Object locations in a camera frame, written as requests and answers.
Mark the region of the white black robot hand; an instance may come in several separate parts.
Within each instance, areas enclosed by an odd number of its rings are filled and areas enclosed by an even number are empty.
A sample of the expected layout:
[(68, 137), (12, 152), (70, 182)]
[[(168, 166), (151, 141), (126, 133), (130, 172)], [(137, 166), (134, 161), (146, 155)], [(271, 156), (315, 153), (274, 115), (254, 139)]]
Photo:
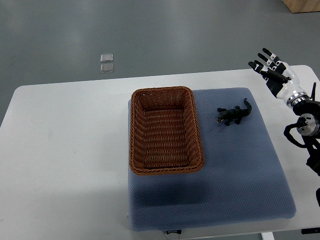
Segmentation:
[(261, 75), (272, 95), (283, 100), (289, 108), (293, 108), (297, 102), (309, 99), (289, 64), (266, 48), (262, 51), (263, 53), (257, 54), (261, 61), (250, 61), (248, 65)]

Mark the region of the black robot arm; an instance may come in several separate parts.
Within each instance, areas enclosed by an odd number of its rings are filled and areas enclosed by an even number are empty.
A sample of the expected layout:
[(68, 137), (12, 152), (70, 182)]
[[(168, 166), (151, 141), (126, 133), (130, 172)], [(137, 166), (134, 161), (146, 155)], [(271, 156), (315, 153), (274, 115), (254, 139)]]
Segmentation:
[[(306, 165), (317, 175), (320, 174), (320, 102), (316, 101), (316, 86), (312, 86), (311, 96), (298, 93), (290, 98), (290, 106), (298, 116), (295, 123), (289, 124), (284, 129), (284, 136), (295, 146), (306, 149), (309, 158)], [(292, 135), (291, 130), (296, 129), (301, 135), (303, 143), (298, 142)]]

